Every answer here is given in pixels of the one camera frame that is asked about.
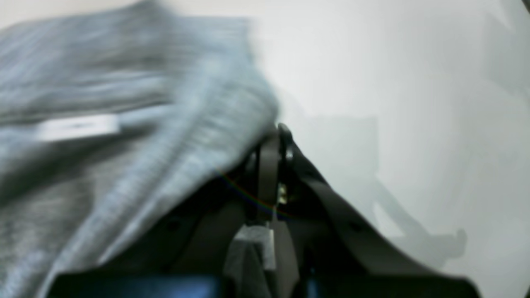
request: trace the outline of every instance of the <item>white tag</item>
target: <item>white tag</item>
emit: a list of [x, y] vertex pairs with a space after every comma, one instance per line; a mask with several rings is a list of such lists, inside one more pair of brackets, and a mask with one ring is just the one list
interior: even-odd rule
[[119, 132], [118, 117], [106, 114], [44, 121], [37, 127], [37, 138], [44, 142], [53, 142]]

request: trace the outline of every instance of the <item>white wall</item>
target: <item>white wall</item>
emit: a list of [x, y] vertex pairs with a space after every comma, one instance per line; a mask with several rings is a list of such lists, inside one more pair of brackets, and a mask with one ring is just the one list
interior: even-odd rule
[[[0, 25], [125, 2], [0, 0]], [[392, 242], [469, 276], [486, 298], [524, 296], [530, 14], [520, 0], [171, 2], [254, 19], [281, 121]]]

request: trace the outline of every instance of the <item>clothing label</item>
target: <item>clothing label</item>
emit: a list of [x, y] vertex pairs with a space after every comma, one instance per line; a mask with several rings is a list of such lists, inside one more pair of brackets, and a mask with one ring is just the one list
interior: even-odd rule
[[118, 117], [106, 114], [44, 121], [37, 127], [37, 138], [40, 141], [53, 142], [119, 132]]

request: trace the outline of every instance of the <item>gray sweatshirt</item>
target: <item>gray sweatshirt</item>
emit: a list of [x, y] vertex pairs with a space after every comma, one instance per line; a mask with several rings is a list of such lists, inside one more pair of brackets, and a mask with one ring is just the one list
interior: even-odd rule
[[1, 31], [0, 297], [122, 252], [277, 112], [241, 19], [145, 1]]

